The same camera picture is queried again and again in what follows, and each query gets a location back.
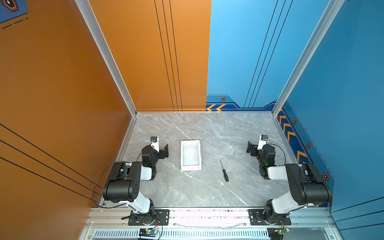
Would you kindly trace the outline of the black handled screwdriver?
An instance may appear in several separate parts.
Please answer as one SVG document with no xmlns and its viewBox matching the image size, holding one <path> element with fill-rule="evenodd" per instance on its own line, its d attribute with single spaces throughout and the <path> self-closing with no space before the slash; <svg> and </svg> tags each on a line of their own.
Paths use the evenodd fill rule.
<svg viewBox="0 0 384 240">
<path fill-rule="evenodd" d="M 229 182 L 229 177 L 228 177 L 228 175 L 227 175 L 227 172 L 226 172 L 226 170 L 225 170 L 225 168 L 224 168 L 224 165 L 223 165 L 223 163 L 222 163 L 222 161 L 221 161 L 221 160 L 220 160 L 220 163 L 221 163 L 222 172 L 223 172 L 223 175 L 224 175 L 225 181 L 226 181 L 226 182 Z"/>
</svg>

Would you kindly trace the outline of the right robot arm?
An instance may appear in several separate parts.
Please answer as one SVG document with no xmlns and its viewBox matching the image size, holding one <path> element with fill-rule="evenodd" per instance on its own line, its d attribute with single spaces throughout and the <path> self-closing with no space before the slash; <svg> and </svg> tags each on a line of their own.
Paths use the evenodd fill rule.
<svg viewBox="0 0 384 240">
<path fill-rule="evenodd" d="M 314 164 L 275 165 L 276 150 L 266 141 L 258 145 L 248 142 L 247 153 L 259 162 L 259 173 L 265 180 L 287 181 L 289 191 L 270 199 L 264 209 L 248 210 L 251 225 L 291 224 L 290 213 L 307 206 L 318 206 L 332 201 L 332 192 Z"/>
</svg>

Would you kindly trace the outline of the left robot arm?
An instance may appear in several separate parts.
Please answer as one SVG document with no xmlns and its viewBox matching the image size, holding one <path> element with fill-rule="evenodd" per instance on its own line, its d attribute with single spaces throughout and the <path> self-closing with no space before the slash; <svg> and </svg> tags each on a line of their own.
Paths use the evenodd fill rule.
<svg viewBox="0 0 384 240">
<path fill-rule="evenodd" d="M 163 150 L 145 146 L 141 156 L 141 162 L 115 163 L 103 189 L 104 200 L 132 209 L 130 215 L 122 219 L 131 220 L 134 226 L 160 223 L 153 201 L 140 192 L 140 183 L 155 179 L 158 161 L 169 157 L 169 145 Z"/>
</svg>

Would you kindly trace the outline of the white plastic bin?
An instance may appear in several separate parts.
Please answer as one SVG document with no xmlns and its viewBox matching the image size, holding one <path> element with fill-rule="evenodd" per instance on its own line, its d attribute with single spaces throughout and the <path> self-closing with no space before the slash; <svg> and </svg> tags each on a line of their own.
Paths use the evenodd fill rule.
<svg viewBox="0 0 384 240">
<path fill-rule="evenodd" d="M 199 171 L 202 169 L 201 143 L 199 140 L 181 141 L 181 170 Z"/>
</svg>

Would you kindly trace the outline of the left circuit board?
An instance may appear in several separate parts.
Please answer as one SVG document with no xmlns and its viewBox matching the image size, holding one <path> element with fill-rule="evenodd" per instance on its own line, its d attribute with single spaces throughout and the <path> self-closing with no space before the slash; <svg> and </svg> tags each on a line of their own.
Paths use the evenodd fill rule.
<svg viewBox="0 0 384 240">
<path fill-rule="evenodd" d="M 140 229 L 138 233 L 139 240 L 155 240 L 159 236 L 157 228 Z"/>
</svg>

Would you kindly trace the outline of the circuit board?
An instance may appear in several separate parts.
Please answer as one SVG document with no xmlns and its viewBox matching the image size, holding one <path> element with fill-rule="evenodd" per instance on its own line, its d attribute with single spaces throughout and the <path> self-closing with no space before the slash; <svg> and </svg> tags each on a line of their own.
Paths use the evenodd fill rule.
<svg viewBox="0 0 384 240">
<path fill-rule="evenodd" d="M 155 240 L 159 236 L 157 228 L 140 229 L 138 233 L 139 240 Z"/>
<path fill-rule="evenodd" d="M 268 228 L 267 230 L 270 240 L 283 240 L 284 235 L 291 231 L 289 228 Z"/>
</svg>

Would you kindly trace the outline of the right circuit board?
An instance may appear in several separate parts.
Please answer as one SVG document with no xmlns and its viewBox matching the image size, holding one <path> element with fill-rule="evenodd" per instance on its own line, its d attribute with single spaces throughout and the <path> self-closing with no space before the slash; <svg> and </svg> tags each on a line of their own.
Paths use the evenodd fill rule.
<svg viewBox="0 0 384 240">
<path fill-rule="evenodd" d="M 284 235 L 291 231 L 289 228 L 268 228 L 267 230 L 270 240 L 283 240 Z"/>
</svg>

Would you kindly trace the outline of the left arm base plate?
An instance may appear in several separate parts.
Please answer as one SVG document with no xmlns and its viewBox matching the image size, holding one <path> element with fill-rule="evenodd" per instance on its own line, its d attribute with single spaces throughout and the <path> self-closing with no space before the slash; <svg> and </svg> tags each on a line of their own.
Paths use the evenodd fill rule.
<svg viewBox="0 0 384 240">
<path fill-rule="evenodd" d="M 155 209 L 150 210 L 147 214 L 131 213 L 128 221 L 129 226 L 167 226 L 170 220 L 170 210 Z"/>
</svg>

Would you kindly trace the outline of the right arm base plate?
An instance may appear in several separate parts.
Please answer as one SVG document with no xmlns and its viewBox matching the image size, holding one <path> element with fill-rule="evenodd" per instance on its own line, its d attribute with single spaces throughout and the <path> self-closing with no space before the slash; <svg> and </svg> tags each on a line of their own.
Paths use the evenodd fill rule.
<svg viewBox="0 0 384 240">
<path fill-rule="evenodd" d="M 267 213 L 262 209 L 248 210 L 249 220 L 252 226 L 263 225 L 284 225 L 290 226 L 292 224 L 288 214 L 276 214 L 275 212 Z"/>
</svg>

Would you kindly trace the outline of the aluminium front rail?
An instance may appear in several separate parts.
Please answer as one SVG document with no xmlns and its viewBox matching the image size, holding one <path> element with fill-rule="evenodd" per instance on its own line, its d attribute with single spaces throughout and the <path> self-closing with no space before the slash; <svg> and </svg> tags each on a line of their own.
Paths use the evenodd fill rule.
<svg viewBox="0 0 384 240">
<path fill-rule="evenodd" d="M 240 228 L 251 227 L 248 207 L 169 208 L 168 227 Z M 85 228 L 127 228 L 129 208 L 91 210 Z M 334 219 L 326 208 L 303 208 L 289 216 L 289 228 L 332 228 Z"/>
</svg>

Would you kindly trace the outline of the left corner aluminium post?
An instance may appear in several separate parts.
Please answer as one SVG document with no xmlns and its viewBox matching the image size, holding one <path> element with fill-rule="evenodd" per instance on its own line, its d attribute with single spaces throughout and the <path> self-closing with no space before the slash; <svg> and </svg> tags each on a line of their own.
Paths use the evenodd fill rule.
<svg viewBox="0 0 384 240">
<path fill-rule="evenodd" d="M 122 77 L 122 74 L 118 68 L 118 65 L 113 57 L 113 54 L 110 50 L 110 47 L 107 43 L 107 40 L 103 34 L 103 31 L 98 23 L 96 15 L 91 7 L 89 1 L 86 0 L 75 0 L 83 19 L 85 20 L 87 27 L 107 65 L 111 76 L 114 79 L 114 82 L 130 112 L 133 117 L 137 116 L 137 109 L 134 105 L 134 102 L 130 96 L 126 83 Z"/>
</svg>

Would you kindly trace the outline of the corner aluminium post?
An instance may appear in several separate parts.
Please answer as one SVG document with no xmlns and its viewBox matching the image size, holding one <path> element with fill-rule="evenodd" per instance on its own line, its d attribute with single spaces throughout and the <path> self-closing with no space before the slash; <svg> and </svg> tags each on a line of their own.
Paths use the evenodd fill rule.
<svg viewBox="0 0 384 240">
<path fill-rule="evenodd" d="M 302 73 L 310 62 L 312 56 L 317 50 L 319 44 L 327 33 L 329 27 L 331 26 L 344 2 L 345 0 L 329 1 L 272 110 L 272 115 L 274 117 L 276 117 L 280 110 L 283 108 L 284 103 L 287 101 L 289 95 L 293 91 L 295 85 L 300 79 Z"/>
<path fill-rule="evenodd" d="M 114 79 L 114 82 L 130 112 L 133 117 L 137 116 L 137 109 L 134 105 L 134 102 L 130 96 L 126 83 L 122 77 L 122 74 L 118 68 L 118 65 L 113 57 L 113 54 L 110 50 L 110 47 L 107 43 L 107 40 L 103 34 L 103 31 L 98 23 L 96 15 L 91 7 L 89 1 L 86 0 L 75 0 L 83 19 L 85 20 L 87 27 L 107 65 L 111 76 Z"/>
</svg>

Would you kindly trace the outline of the right corner aluminium post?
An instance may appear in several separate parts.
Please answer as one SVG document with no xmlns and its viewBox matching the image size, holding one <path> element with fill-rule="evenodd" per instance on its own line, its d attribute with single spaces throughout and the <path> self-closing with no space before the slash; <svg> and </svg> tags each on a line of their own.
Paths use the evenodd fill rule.
<svg viewBox="0 0 384 240">
<path fill-rule="evenodd" d="M 300 79 L 302 73 L 310 62 L 312 56 L 317 50 L 319 44 L 327 33 L 329 27 L 331 26 L 344 2 L 345 0 L 329 1 L 272 110 L 272 115 L 274 117 L 276 117 L 280 110 L 283 108 L 284 103 L 287 101 L 289 95 L 293 91 L 295 85 Z"/>
</svg>

